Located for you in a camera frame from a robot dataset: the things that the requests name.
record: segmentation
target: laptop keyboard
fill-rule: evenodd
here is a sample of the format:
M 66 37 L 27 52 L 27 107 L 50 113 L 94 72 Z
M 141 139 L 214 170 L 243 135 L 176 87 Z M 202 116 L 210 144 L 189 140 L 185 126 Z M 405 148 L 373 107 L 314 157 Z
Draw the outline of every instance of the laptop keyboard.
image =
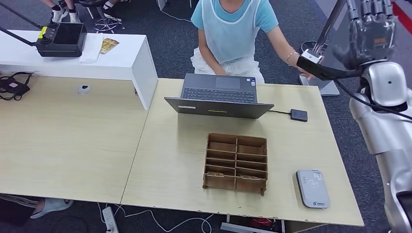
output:
M 255 103 L 255 95 L 253 92 L 221 91 L 199 88 L 185 88 L 183 98 L 191 100 Z

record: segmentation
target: power strip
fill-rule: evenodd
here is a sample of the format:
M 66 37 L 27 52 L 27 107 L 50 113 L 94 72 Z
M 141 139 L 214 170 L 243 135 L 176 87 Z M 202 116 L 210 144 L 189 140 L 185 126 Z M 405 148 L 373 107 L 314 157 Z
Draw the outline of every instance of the power strip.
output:
M 113 216 L 112 207 L 109 206 L 103 209 L 102 213 L 103 213 L 104 221 L 107 227 L 106 233 L 119 233 L 119 230 L 117 229 L 115 217 Z

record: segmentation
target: blue t-shirt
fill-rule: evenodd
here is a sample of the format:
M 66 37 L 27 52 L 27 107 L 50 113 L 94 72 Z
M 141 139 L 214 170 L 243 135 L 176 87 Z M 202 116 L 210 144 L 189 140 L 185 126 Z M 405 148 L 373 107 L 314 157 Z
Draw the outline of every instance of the blue t-shirt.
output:
M 245 13 L 250 1 L 251 0 L 244 0 L 244 3 L 237 11 L 235 11 L 234 13 L 229 13 L 222 8 L 219 0 L 212 0 L 213 8 L 215 9 L 217 16 L 228 22 L 236 22 L 238 19 L 240 19 L 240 17 Z M 279 24 L 269 0 L 260 1 L 260 5 L 257 8 L 255 20 L 256 27 L 261 28 L 266 33 L 268 33 Z M 191 21 L 197 28 L 204 30 L 201 0 L 199 1 L 199 3 L 197 3 Z

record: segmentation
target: cardboard divider box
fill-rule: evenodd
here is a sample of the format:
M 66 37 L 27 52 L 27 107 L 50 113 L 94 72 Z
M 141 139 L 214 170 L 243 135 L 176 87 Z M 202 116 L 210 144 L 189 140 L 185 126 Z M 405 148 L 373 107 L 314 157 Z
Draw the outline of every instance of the cardboard divider box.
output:
M 267 139 L 209 133 L 203 188 L 260 193 L 268 180 Z

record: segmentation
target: laptop lid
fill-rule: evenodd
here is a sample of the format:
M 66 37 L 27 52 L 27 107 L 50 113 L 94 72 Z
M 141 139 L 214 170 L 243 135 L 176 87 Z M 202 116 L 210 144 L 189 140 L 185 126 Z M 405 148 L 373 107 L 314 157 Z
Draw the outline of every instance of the laptop lid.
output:
M 165 97 L 178 113 L 257 119 L 274 107 L 264 103 L 232 103 Z

